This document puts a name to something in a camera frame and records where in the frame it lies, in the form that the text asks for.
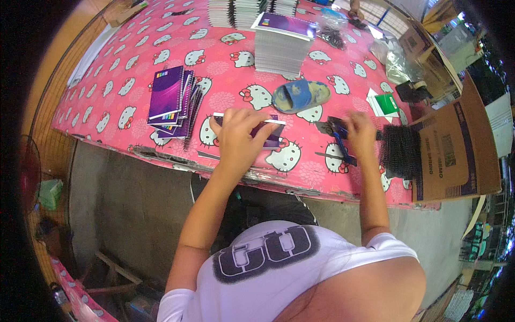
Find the concrete floor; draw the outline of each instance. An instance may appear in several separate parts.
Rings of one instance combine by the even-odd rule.
[[[79,268],[87,266],[101,248],[134,273],[164,282],[192,206],[190,176],[79,142],[70,202]],[[358,205],[305,202],[321,226],[360,244]],[[425,308],[461,271],[460,237],[471,214],[471,200],[445,202],[440,211],[388,212],[392,233],[417,252],[425,270]]]

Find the white shirt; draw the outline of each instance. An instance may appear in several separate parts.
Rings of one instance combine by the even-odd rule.
[[[157,321],[273,321],[313,285],[358,266],[403,256],[417,258],[389,233],[357,247],[318,226],[260,223],[204,262],[197,291],[166,293]]]

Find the person's left hand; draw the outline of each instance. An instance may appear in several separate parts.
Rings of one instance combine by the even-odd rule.
[[[270,115],[251,109],[227,109],[224,122],[219,126],[214,117],[209,119],[209,125],[219,141],[219,167],[238,181],[250,168],[258,154],[263,149],[265,140],[277,129],[278,124],[266,124],[255,135],[250,132],[260,122],[270,119]]]

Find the person's hand in background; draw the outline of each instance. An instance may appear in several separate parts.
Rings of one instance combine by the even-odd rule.
[[[347,125],[347,140],[351,143],[358,161],[375,158],[374,144],[377,129],[370,116],[362,112],[352,112],[350,116],[344,117],[343,121]]]
[[[251,109],[225,110],[222,126],[216,123],[214,117],[210,118],[209,125],[219,141],[219,167],[234,179],[239,181],[242,178],[263,150],[265,140],[279,126],[272,123],[266,124],[253,138],[250,135],[252,129],[268,119],[270,116],[266,113]]]
[[[363,21],[365,19],[365,16],[359,9],[359,0],[351,0],[351,9],[349,10],[349,18],[354,19],[357,17],[360,21]]]

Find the blue slipper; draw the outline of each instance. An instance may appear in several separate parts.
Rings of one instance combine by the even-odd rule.
[[[320,81],[299,79],[279,86],[272,95],[272,103],[278,111],[295,114],[331,98],[331,90]]]

